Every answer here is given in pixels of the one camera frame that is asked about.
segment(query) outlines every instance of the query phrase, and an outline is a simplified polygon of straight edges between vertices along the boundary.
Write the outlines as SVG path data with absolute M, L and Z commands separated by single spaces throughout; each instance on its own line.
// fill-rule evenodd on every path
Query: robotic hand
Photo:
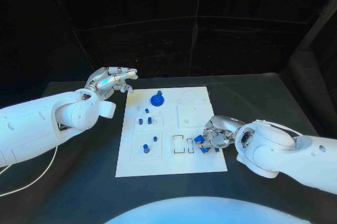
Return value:
M 281 129 L 299 136 L 291 137 Z M 302 184 L 337 194 L 337 140 L 303 135 L 267 121 L 245 124 L 235 118 L 214 116 L 195 141 L 202 152 L 235 143 L 237 160 L 258 175 L 276 178 L 283 172 Z
M 114 90 L 133 87 L 137 70 L 103 67 L 90 76 L 84 89 L 41 98 L 0 110 L 0 167 L 22 162 L 90 129 L 99 116 L 113 118 L 116 104 L 106 101 Z

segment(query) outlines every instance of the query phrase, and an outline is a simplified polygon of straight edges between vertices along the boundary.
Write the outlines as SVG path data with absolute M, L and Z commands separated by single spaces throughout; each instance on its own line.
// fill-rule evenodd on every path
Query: white board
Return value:
M 155 107 L 150 99 L 159 90 L 163 92 L 165 103 Z M 133 94 L 129 93 L 116 176 L 227 171 L 222 149 L 219 152 L 212 149 L 204 154 L 195 141 L 194 150 L 189 150 L 191 140 L 188 144 L 188 139 L 195 139 L 202 134 L 214 115 L 207 87 L 140 89 Z M 149 153 L 145 153 L 145 144 L 149 145 Z

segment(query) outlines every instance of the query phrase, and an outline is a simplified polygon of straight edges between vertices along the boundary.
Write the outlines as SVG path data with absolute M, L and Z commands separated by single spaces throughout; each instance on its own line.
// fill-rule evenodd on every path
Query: dark gray table surface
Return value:
M 279 74 L 155 78 L 129 83 L 135 89 L 207 86 L 215 115 L 245 122 L 266 119 L 303 134 L 317 135 Z M 74 91 L 84 85 L 86 82 L 51 83 L 44 95 Z M 60 146 L 55 163 L 41 181 L 24 193 L 3 197 L 3 218 L 14 221 L 18 215 L 18 221 L 31 223 L 104 223 L 150 202 L 215 196 L 254 202 L 315 223 L 337 222 L 336 195 L 302 185 L 284 174 L 276 179 L 257 175 L 237 161 L 234 146 L 224 150 L 228 172 L 116 178 L 126 99 L 126 93 L 114 93 L 109 99 L 117 104 L 114 118 L 100 118 L 93 129 Z M 25 170 L 32 179 L 29 169 L 35 168 L 39 175 L 52 154 L 54 150 L 26 161 L 14 173 Z

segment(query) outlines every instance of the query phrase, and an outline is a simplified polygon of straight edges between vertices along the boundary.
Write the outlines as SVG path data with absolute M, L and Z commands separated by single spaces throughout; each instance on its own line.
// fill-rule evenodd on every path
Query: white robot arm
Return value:
M 245 124 L 234 118 L 214 116 L 204 136 L 195 139 L 196 145 L 202 149 L 225 148 L 235 143 L 237 159 L 258 175 L 276 178 L 283 172 L 302 184 L 337 194 L 337 140 L 299 132 L 293 138 L 280 128 L 296 132 L 267 121 Z
M 103 67 L 84 89 L 41 98 L 0 110 L 0 167 L 22 162 L 90 129 L 99 116 L 113 118 L 116 104 L 106 101 L 114 90 L 133 93 L 126 79 L 137 70 Z

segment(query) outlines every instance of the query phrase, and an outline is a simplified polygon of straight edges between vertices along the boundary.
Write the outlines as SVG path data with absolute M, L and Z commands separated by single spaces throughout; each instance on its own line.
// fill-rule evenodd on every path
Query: blue object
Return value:
M 145 146 L 143 146 L 143 148 L 145 148 L 145 153 L 149 153 L 149 152 L 150 152 L 150 148 L 149 148 L 149 146 L 147 146 L 147 145 L 145 145 Z
M 162 106 L 163 105 L 163 103 L 165 103 L 165 98 L 163 98 L 163 93 L 162 93 L 162 91 L 159 90 L 159 92 L 158 92 L 158 95 L 155 95 L 153 97 L 152 97 L 152 104 L 153 104 L 153 106 Z
M 202 150 L 202 153 L 207 153 L 211 150 L 211 148 L 201 148 L 201 150 Z
M 195 138 L 195 142 L 204 142 L 205 141 L 205 138 L 202 135 L 199 135 L 196 138 Z

